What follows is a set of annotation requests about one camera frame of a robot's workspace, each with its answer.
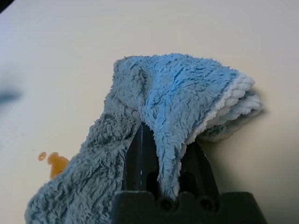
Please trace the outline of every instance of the liquid spill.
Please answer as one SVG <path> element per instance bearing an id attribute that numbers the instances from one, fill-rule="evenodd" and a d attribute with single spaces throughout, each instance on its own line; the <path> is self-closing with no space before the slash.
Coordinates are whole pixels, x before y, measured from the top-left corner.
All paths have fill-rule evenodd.
<path id="1" fill-rule="evenodd" d="M 44 160 L 46 158 L 46 156 L 47 156 L 46 152 L 42 152 L 42 153 L 39 154 L 38 160 L 42 161 L 42 160 Z"/>
<path id="2" fill-rule="evenodd" d="M 52 165 L 50 179 L 54 179 L 57 175 L 62 173 L 68 163 L 68 159 L 63 156 L 59 156 L 56 152 L 49 155 L 48 164 Z"/>

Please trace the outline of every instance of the microfiber cloth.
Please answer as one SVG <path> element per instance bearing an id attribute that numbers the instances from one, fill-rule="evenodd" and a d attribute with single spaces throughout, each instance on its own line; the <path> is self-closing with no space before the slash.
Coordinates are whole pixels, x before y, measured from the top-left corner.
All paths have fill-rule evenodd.
<path id="1" fill-rule="evenodd" d="M 27 223 L 111 222 L 124 159 L 144 122 L 154 131 L 163 195 L 176 198 L 186 145 L 229 137 L 262 109 L 254 80 L 213 59 L 130 56 L 114 64 L 104 112 L 64 172 L 28 203 Z"/>

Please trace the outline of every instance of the orange liquid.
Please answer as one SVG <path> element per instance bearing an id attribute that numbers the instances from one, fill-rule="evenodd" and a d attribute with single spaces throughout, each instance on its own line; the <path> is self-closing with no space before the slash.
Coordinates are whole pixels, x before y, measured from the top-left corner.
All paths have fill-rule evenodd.
<path id="1" fill-rule="evenodd" d="M 54 179 L 57 175 L 62 173 L 69 163 L 69 160 L 63 156 L 58 156 L 58 153 L 52 153 L 48 157 L 48 164 L 52 165 L 50 178 Z"/>
<path id="2" fill-rule="evenodd" d="M 38 156 L 38 160 L 39 160 L 39 161 L 44 160 L 44 159 L 46 158 L 46 155 L 47 155 L 46 152 L 42 152 L 42 153 L 40 153 L 39 156 Z"/>

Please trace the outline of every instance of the white table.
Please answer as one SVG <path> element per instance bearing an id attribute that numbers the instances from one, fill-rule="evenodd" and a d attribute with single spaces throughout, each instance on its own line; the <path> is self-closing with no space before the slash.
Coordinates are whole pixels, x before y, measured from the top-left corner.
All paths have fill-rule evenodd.
<path id="1" fill-rule="evenodd" d="M 0 14 L 0 222 L 23 223 L 49 180 L 38 155 L 70 159 L 100 117 L 124 56 L 213 57 L 256 80 L 266 113 L 204 144 L 221 190 L 254 194 L 272 224 L 299 223 L 297 0 L 15 0 Z"/>

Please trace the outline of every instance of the screw hole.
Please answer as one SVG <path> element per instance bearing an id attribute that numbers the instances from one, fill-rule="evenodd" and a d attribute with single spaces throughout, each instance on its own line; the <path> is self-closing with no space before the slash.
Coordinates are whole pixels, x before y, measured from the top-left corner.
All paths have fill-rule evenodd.
<path id="1" fill-rule="evenodd" d="M 207 196 L 200 197 L 199 203 L 200 203 L 202 209 L 205 211 L 215 211 L 216 210 L 215 203 L 210 197 L 207 197 Z"/>

